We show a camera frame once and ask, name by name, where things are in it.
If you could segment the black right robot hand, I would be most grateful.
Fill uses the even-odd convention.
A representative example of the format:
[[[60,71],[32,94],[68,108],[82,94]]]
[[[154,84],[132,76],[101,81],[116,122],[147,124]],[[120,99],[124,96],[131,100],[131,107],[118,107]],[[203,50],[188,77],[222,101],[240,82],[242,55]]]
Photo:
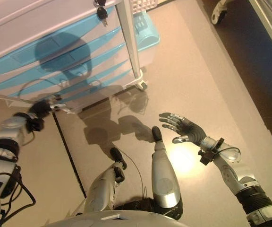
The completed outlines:
[[[162,122],[163,128],[178,134],[177,137],[172,139],[174,144],[191,142],[200,146],[201,142],[206,138],[206,133],[200,126],[179,114],[161,113],[159,114],[159,121]]]

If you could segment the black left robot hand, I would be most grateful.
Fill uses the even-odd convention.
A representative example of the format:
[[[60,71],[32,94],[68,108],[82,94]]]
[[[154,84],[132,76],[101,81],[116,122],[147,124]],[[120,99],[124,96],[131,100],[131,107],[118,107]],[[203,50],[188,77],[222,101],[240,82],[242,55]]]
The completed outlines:
[[[74,114],[75,112],[68,107],[67,104],[62,103],[61,95],[56,94],[48,97],[47,99],[35,102],[30,109],[29,113],[34,114],[38,118],[44,118],[52,112],[63,111],[67,114]]]

